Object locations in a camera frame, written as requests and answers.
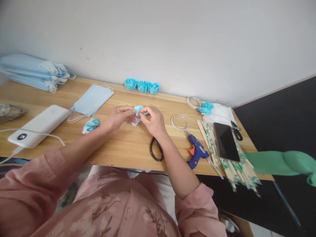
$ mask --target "person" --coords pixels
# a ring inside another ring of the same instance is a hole
[[[139,117],[163,149],[176,195],[178,225],[151,182],[153,175],[130,179],[126,171],[114,168],[88,177],[75,201],[53,215],[58,199],[77,179],[89,156],[124,121],[135,122],[135,116],[133,107],[115,107],[94,131],[9,171],[0,180],[0,236],[226,236],[212,200],[213,190],[200,183],[187,165],[166,131],[162,113],[154,106],[144,107]]]

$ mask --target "white power bank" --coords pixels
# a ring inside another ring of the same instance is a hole
[[[70,114],[71,112],[68,109],[58,105],[51,105],[21,128],[50,134],[67,117],[69,117]],[[8,141],[24,148],[34,148],[44,140],[45,137],[47,136],[34,132],[17,130],[8,137]]]

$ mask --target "hand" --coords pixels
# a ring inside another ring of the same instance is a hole
[[[105,121],[104,127],[109,129],[111,133],[116,133],[124,122],[132,124],[136,123],[136,110],[130,106],[119,106],[112,109],[110,116]]]
[[[168,134],[165,127],[164,116],[157,107],[152,105],[145,106],[140,110],[139,116],[150,134],[156,139]]]

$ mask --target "masking tape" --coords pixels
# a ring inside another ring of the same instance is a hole
[[[178,127],[174,124],[173,118],[174,118],[175,116],[180,116],[181,118],[183,118],[183,119],[185,120],[185,122],[187,123],[187,126],[186,126],[184,129],[178,128]],[[189,121],[187,120],[186,117],[184,117],[184,116],[181,115],[181,114],[174,114],[174,115],[172,115],[172,117],[171,117],[171,124],[172,124],[172,126],[173,126],[175,129],[178,129],[179,131],[185,131],[185,130],[187,130],[187,129],[189,128]]]
[[[193,99],[193,100],[197,101],[198,104],[199,104],[199,106],[193,105],[193,104],[190,102],[190,99]],[[187,104],[188,104],[191,108],[197,109],[197,108],[200,108],[200,107],[202,106],[202,101],[200,101],[200,99],[197,98],[197,97],[195,97],[195,96],[189,96],[189,97],[187,98]]]

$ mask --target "blue glue gun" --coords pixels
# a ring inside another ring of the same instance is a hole
[[[208,158],[210,155],[208,154],[207,151],[204,150],[204,147],[202,144],[193,136],[191,133],[186,131],[187,134],[189,135],[189,141],[192,143],[193,148],[189,150],[189,152],[192,154],[192,158],[190,161],[187,161],[191,169],[194,169],[197,164],[199,159],[202,157],[203,159]]]

